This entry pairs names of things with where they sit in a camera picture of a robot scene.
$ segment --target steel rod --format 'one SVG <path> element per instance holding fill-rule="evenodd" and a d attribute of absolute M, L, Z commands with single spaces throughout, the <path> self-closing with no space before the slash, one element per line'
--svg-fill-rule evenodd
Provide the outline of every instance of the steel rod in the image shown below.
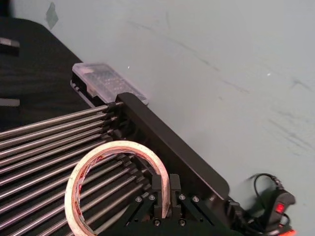
<path fill-rule="evenodd" d="M 127 184 L 129 184 L 130 182 L 132 182 L 136 177 L 132 176 L 130 178 L 128 178 L 127 180 L 125 180 L 124 182 L 122 182 L 121 184 L 115 186 L 114 188 L 112 188 L 111 190 L 105 192 L 104 194 L 102 194 L 101 196 L 97 197 L 95 200 L 91 201 L 90 203 L 88 203 L 87 205 L 85 205 L 84 207 L 82 207 L 82 211 L 86 211 L 88 209 L 90 209 L 91 207 L 95 206 L 96 204 L 98 204 L 99 202 L 103 201 L 104 199 L 108 198 L 109 196 L 111 196 L 112 194 L 114 194 L 115 192 L 117 192 L 118 190 L 122 189 L 123 187 L 125 187 Z M 142 187 L 142 184 L 139 184 L 135 189 L 131 190 L 130 192 L 128 192 L 128 195 L 130 196 L 131 194 L 133 194 L 134 192 L 136 192 L 137 190 L 139 190 Z M 87 194 L 85 194 L 85 192 L 81 195 L 81 199 L 88 196 Z M 51 217 L 55 216 L 56 214 L 62 212 L 64 210 L 64 205 L 61 205 L 57 208 L 55 208 L 54 210 L 50 211 L 49 213 L 41 216 L 40 218 L 37 218 L 36 220 L 34 220 L 33 222 L 27 224 L 26 226 L 20 228 L 19 230 L 17 230 L 16 232 L 10 234 L 10 236 L 20 236 L 25 234 L 26 232 L 28 232 L 29 230 L 37 227 L 38 225 L 40 225 L 41 223 L 45 222 L 46 220 L 50 219 Z M 58 222 L 56 225 L 61 224 L 61 225 L 65 225 L 67 223 L 67 220 L 64 219 L 60 222 Z"/>
<path fill-rule="evenodd" d="M 133 193 L 135 193 L 136 191 L 138 191 L 140 188 L 142 187 L 142 184 L 137 185 L 134 189 L 132 189 L 131 191 L 129 191 L 128 193 L 124 194 L 123 196 L 119 197 L 117 200 L 115 200 L 113 203 L 111 203 L 111 205 L 109 205 L 108 207 L 106 207 L 104 210 L 106 210 L 106 213 L 108 211 L 110 211 L 112 208 L 116 207 L 119 203 L 121 203 L 122 201 L 126 200 L 129 196 L 131 196 Z M 82 213 L 84 213 L 85 211 L 91 209 L 92 207 L 96 206 L 98 203 L 100 203 L 101 201 L 105 200 L 107 197 L 109 197 L 111 194 L 105 193 L 101 196 L 99 196 L 98 198 L 94 199 L 93 201 L 89 202 L 88 204 L 86 204 L 85 206 L 83 206 L 81 208 Z M 47 230 L 45 230 L 44 232 L 42 232 L 39 236 L 48 236 L 51 235 L 53 232 L 55 232 L 56 230 L 58 230 L 60 227 L 64 226 L 67 224 L 67 219 L 64 218 L 63 220 L 59 221 L 57 224 L 53 225 L 52 227 L 48 228 Z"/>
<path fill-rule="evenodd" d="M 12 176 L 10 176 L 8 178 L 5 178 L 5 179 L 1 179 L 0 180 L 0 186 L 3 186 L 3 185 L 8 184 L 10 182 L 16 181 L 17 179 L 26 177 L 26 176 L 28 176 L 30 174 L 33 174 L 33 173 L 35 173 L 37 171 L 40 171 L 42 169 L 45 169 L 47 167 L 51 167 L 52 165 L 55 165 L 55 164 L 60 163 L 62 161 L 65 161 L 65 160 L 68 160 L 70 158 L 73 158 L 73 157 L 75 157 L 77 155 L 82 154 L 85 151 L 91 150 L 91 149 L 93 149 L 95 147 L 98 147 L 99 145 L 104 144 L 104 143 L 106 143 L 106 141 L 100 141 L 100 142 L 88 145 L 88 146 L 83 147 L 83 148 L 81 148 L 79 150 L 72 151 L 72 152 L 70 152 L 70 153 L 68 153 L 66 155 L 60 156 L 58 158 L 55 158 L 55 159 L 53 159 L 51 161 L 45 162 L 45 163 L 40 164 L 40 165 L 35 166 L 35 167 L 31 167 L 28 170 L 25 170 L 25 171 L 23 171 L 21 173 L 12 175 Z"/>
<path fill-rule="evenodd" d="M 98 177 L 102 176 L 103 174 L 111 171 L 111 169 L 112 168 L 106 168 L 106 169 L 104 169 L 104 170 L 102 170 L 102 171 L 100 171 L 100 172 L 98 172 L 98 173 L 96 173 L 96 174 L 86 178 L 86 180 L 83 182 L 83 185 L 87 184 L 87 183 L 90 183 L 91 181 L 95 180 L 96 178 L 98 178 Z M 114 181 L 115 180 L 114 178 L 119 178 L 120 176 L 122 176 L 123 174 L 121 174 L 121 173 L 120 173 L 120 175 L 117 174 L 117 175 L 113 176 L 111 180 Z M 4 228 L 6 228 L 6 227 L 8 227 L 8 226 L 18 222 L 18 221 L 20 221 L 21 219 L 23 219 L 23 218 L 27 217 L 28 215 L 32 214 L 33 212 L 35 212 L 35 211 L 37 211 L 39 209 L 42 209 L 43 207 L 46 207 L 48 204 L 50 204 L 50 203 L 52 203 L 52 202 L 62 198 L 64 196 L 64 193 L 65 193 L 65 190 L 60 191 L 59 193 L 49 197 L 48 199 L 46 199 L 46 200 L 44 200 L 44 201 L 42 201 L 42 202 L 40 202 L 40 203 L 30 207 L 30 208 L 24 210 L 23 212 L 15 215 L 13 217 L 11 217 L 10 219 L 8 219 L 5 222 L 0 224 L 0 230 L 2 230 Z"/>
<path fill-rule="evenodd" d="M 39 182 L 41 182 L 43 180 L 46 180 L 46 179 L 48 179 L 48 178 L 50 178 L 52 176 L 55 176 L 55 175 L 57 175 L 59 173 L 62 173 L 64 171 L 68 170 L 68 169 L 71 169 L 71 168 L 75 167 L 76 164 L 78 164 L 78 162 L 79 162 L 79 160 L 76 160 L 74 162 L 71 162 L 71 163 L 67 164 L 66 166 L 60 167 L 60 168 L 58 168 L 56 170 L 53 170 L 53 171 L 51 171 L 51 172 L 49 172 L 49 173 L 47 173 L 47 174 L 45 174 L 43 176 L 40 176 L 40 177 L 38 177 L 36 179 L 33 179 L 33 180 L 29 181 L 29 182 L 23 183 L 22 185 L 20 185 L 18 187 L 15 187 L 13 189 L 9 189 L 9 190 L 7 190 L 7 191 L 5 191 L 5 192 L 0 194 L 0 200 L 3 199 L 3 198 L 8 197 L 8 196 L 10 196 L 10 195 L 12 195 L 14 193 L 17 193 L 17 192 L 19 192 L 19 191 L 21 191 L 23 189 L 26 189 L 26 188 L 34 185 L 34 184 L 37 184 L 37 183 L 39 183 Z"/>
<path fill-rule="evenodd" d="M 80 132 L 87 131 L 87 130 L 92 129 L 92 128 L 96 128 L 102 124 L 104 124 L 103 120 L 96 121 L 96 122 L 93 122 L 91 124 L 87 124 L 87 125 L 83 125 L 83 126 L 78 127 L 78 128 L 70 129 L 70 130 L 67 130 L 67 131 L 59 133 L 59 134 L 55 134 L 55 135 L 45 137 L 43 139 L 39 139 L 39 140 L 30 142 L 27 144 L 23 144 L 21 146 L 6 149 L 6 150 L 0 152 L 0 158 L 5 158 L 9 155 L 13 155 L 13 154 L 16 154 L 16 153 L 19 153 L 22 151 L 26 151 L 26 150 L 47 144 L 49 142 L 53 142 L 53 141 L 57 141 L 57 140 L 69 137 L 71 135 L 78 134 Z"/>
<path fill-rule="evenodd" d="M 102 119 L 104 117 L 106 117 L 107 114 L 97 114 L 91 117 L 87 117 L 87 118 L 83 118 L 83 119 L 79 119 L 79 120 L 75 120 L 75 121 L 71 121 L 65 124 L 61 124 L 61 125 L 57 125 L 57 126 L 53 126 L 47 129 L 43 129 L 34 133 L 30 133 L 30 134 L 26 134 L 23 136 L 19 136 L 10 140 L 5 140 L 0 142 L 0 149 L 2 148 L 6 148 L 6 147 L 10 147 L 16 144 L 20 144 L 20 143 L 24 143 L 24 142 L 29 142 L 33 139 L 37 139 L 37 138 L 41 138 L 43 136 L 47 136 L 53 133 L 56 133 L 58 131 L 64 131 L 68 128 L 74 128 L 78 125 L 87 123 L 89 121 L 94 121 L 97 119 Z"/>
<path fill-rule="evenodd" d="M 9 157 L 5 160 L 0 160 L 0 166 L 4 166 L 4 165 L 8 165 L 8 164 L 13 163 L 13 162 L 24 160 L 28 157 L 34 156 L 34 155 L 39 154 L 39 153 L 43 153 L 45 151 L 49 151 L 53 148 L 60 147 L 64 144 L 72 143 L 72 142 L 74 142 L 78 139 L 84 138 L 86 136 L 100 133 L 101 131 L 102 131 L 102 128 L 95 128 L 95 129 L 83 132 L 81 134 L 77 134 L 77 135 L 71 136 L 69 138 L 65 138 L 65 139 L 59 140 L 57 142 L 53 142 L 51 144 L 47 144 L 47 145 L 32 149 L 32 150 L 27 151 L 27 152 L 23 152 L 21 154 Z M 49 155 L 51 155 L 51 153 L 54 154 L 54 151 L 46 152 L 43 155 L 49 156 Z"/>
<path fill-rule="evenodd" d="M 106 163 L 106 162 L 108 162 L 110 160 L 111 160 L 111 158 L 107 158 L 107 159 L 104 159 L 102 161 L 99 161 L 95 165 L 93 165 L 92 168 L 95 168 L 95 167 L 97 167 L 97 166 L 99 166 L 101 164 L 104 164 L 104 163 Z M 120 165 L 122 165 L 122 163 L 123 163 L 122 161 L 118 161 L 114 165 L 112 165 L 112 166 L 110 166 L 110 167 L 108 167 L 108 168 L 106 168 L 106 169 L 104 169 L 104 170 L 102 170 L 100 172 L 97 172 L 96 174 L 93 175 L 93 177 L 97 178 L 97 177 L 103 175 L 104 173 L 107 173 L 107 172 L 113 170 L 114 168 L 119 167 Z M 61 179 L 58 179 L 58 180 L 56 180 L 56 181 L 54 181 L 54 182 L 52 182 L 52 183 L 50 183 L 50 184 L 48 184 L 46 186 L 44 186 L 44 187 L 34 191 L 34 192 L 31 192 L 31 193 L 29 193 L 29 194 L 27 194 L 27 195 L 25 195 L 23 197 L 20 197 L 20 198 L 12 201 L 10 203 L 7 203 L 6 205 L 0 207 L 0 214 L 3 214 L 5 212 L 7 212 L 8 210 L 11 210 L 11 209 L 13 209 L 15 207 L 18 207 L 19 205 L 21 205 L 21 204 L 23 204 L 23 203 L 25 203 L 27 201 L 30 201 L 31 199 L 36 198 L 36 197 L 40 196 L 41 194 L 46 193 L 49 190 L 52 190 L 55 187 L 57 187 L 57 186 L 59 186 L 59 185 L 61 185 L 63 183 L 66 183 L 68 181 L 69 177 L 70 177 L 70 175 L 67 175 L 67 176 L 65 176 L 65 177 L 63 177 Z"/>
<path fill-rule="evenodd" d="M 58 152 L 62 152 L 62 151 L 65 151 L 67 149 L 79 146 L 79 145 L 84 144 L 84 143 L 86 143 L 88 141 L 92 141 L 94 139 L 97 139 L 97 138 L 99 138 L 101 136 L 102 136 L 102 134 L 94 134 L 94 135 L 89 136 L 87 138 L 80 139 L 80 140 L 78 140 L 76 142 L 73 142 L 73 143 L 71 143 L 69 145 L 65 145 L 65 146 L 56 148 L 56 149 L 51 150 L 49 152 L 45 152 L 45 153 L 43 153 L 41 155 L 34 156 L 34 157 L 30 158 L 30 159 L 24 160 L 22 162 L 19 162 L 19 163 L 16 163 L 16 164 L 4 167 L 4 168 L 0 169 L 0 174 L 6 173 L 6 172 L 9 172 L 9 171 L 13 171 L 13 170 L 18 169 L 20 167 L 24 167 L 24 166 L 28 165 L 29 163 L 32 163 L 32 162 L 44 159 L 45 157 L 54 155 L 54 154 L 56 154 Z"/>
<path fill-rule="evenodd" d="M 43 127 L 47 127 L 47 126 L 52 126 L 55 124 L 60 124 L 66 121 L 70 121 L 72 119 L 78 118 L 78 117 L 83 117 L 89 114 L 93 114 L 96 112 L 101 112 L 101 111 L 105 111 L 108 109 L 107 105 L 104 106 L 100 106 L 100 107 L 96 107 L 96 108 L 92 108 L 92 109 L 88 109 L 88 110 L 84 110 L 81 112 L 75 112 L 72 113 L 70 115 L 65 115 L 65 116 L 61 116 L 61 117 L 57 117 L 57 118 L 52 118 L 52 119 L 47 119 L 44 121 L 40 121 L 37 123 L 33 123 L 33 124 L 29 124 L 29 125 L 25 125 L 19 128 L 15 128 L 15 129 L 11 129 L 8 131 L 4 131 L 2 133 L 0 133 L 0 139 L 3 138 L 8 138 L 8 137 L 12 137 L 15 135 L 19 135 L 19 134 L 24 134 L 33 130 L 37 130 Z"/>
<path fill-rule="evenodd" d="M 128 206 L 126 206 L 124 209 L 122 209 L 121 211 L 119 211 L 117 214 L 115 214 L 113 217 L 111 217 L 109 220 L 107 220 L 104 224 L 102 224 L 101 226 L 99 226 L 94 232 L 96 233 L 96 235 L 102 233 L 103 231 L 107 230 L 109 227 L 111 227 L 114 223 L 116 223 L 116 221 L 118 221 L 120 219 L 120 217 L 122 217 L 122 215 L 126 212 L 126 210 L 128 209 Z"/>

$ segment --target black tabletop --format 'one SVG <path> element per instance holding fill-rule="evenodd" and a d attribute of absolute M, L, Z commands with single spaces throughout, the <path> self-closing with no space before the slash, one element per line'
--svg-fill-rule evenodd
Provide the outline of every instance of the black tabletop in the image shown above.
<path fill-rule="evenodd" d="M 21 102 L 0 107 L 0 131 L 88 108 L 70 86 L 72 66 L 81 61 L 49 30 L 0 17 L 0 37 L 20 43 L 18 57 L 0 54 L 0 98 Z"/>

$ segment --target clear plastic case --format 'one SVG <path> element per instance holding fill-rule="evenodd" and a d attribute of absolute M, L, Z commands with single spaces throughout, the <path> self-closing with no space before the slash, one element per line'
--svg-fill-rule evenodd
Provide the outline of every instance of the clear plastic case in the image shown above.
<path fill-rule="evenodd" d="M 148 104 L 142 93 L 107 64 L 77 63 L 72 71 L 86 84 L 87 93 L 93 98 L 98 96 L 105 103 L 109 103 L 115 101 L 117 94 L 130 92 L 144 104 Z"/>

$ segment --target roll of tape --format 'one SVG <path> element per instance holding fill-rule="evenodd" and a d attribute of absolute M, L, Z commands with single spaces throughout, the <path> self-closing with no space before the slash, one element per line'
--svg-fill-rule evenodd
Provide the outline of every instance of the roll of tape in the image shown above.
<path fill-rule="evenodd" d="M 95 236 L 85 223 L 80 210 L 82 183 L 91 167 L 100 160 L 119 153 L 131 153 L 149 162 L 162 179 L 162 217 L 165 218 L 170 205 L 168 173 L 161 160 L 147 147 L 131 141 L 113 141 L 102 144 L 86 154 L 72 171 L 64 195 L 64 209 L 68 224 L 75 236 Z"/>

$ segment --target parallel metal rods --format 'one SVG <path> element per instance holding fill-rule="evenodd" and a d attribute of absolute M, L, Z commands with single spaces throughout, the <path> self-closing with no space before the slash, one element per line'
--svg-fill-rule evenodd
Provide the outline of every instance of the parallel metal rods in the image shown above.
<path fill-rule="evenodd" d="M 61 235 L 59 230 L 65 229 L 67 221 L 63 201 L 60 205 L 55 203 L 63 199 L 65 189 L 62 188 L 79 157 L 112 140 L 105 127 L 117 117 L 108 109 L 105 105 L 0 133 L 0 186 L 3 188 L 0 192 L 0 235 L 3 231 L 10 236 L 49 236 L 55 232 Z M 129 158 L 120 155 L 97 162 L 91 171 L 83 183 L 88 189 L 81 194 L 81 199 L 88 197 L 89 202 L 82 206 L 82 212 L 94 210 L 113 194 L 119 195 L 104 208 L 96 208 L 95 215 L 87 223 L 94 223 L 116 207 L 123 208 L 96 229 L 100 233 L 124 213 L 126 200 L 144 188 L 141 183 L 144 177 Z M 46 224 L 60 215 L 63 215 L 62 220 Z M 44 223 L 48 226 L 34 233 Z M 64 235 L 73 234 L 68 229 Z"/>

